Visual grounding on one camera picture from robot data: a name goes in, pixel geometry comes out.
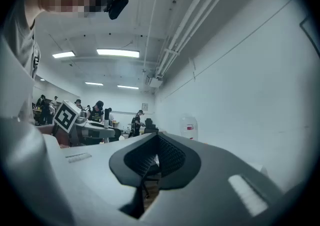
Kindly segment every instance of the fluorescent light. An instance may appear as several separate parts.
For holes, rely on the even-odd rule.
[[[129,50],[118,50],[118,49],[97,49],[96,50],[101,56],[126,56],[139,58],[140,52],[129,51]]]
[[[124,86],[124,85],[118,85],[118,88],[139,89],[139,87]]]
[[[52,55],[54,58],[72,57],[75,56],[74,52],[63,52]]]
[[[87,85],[94,85],[94,86],[103,86],[103,84],[100,83],[90,83],[90,82],[85,82]]]

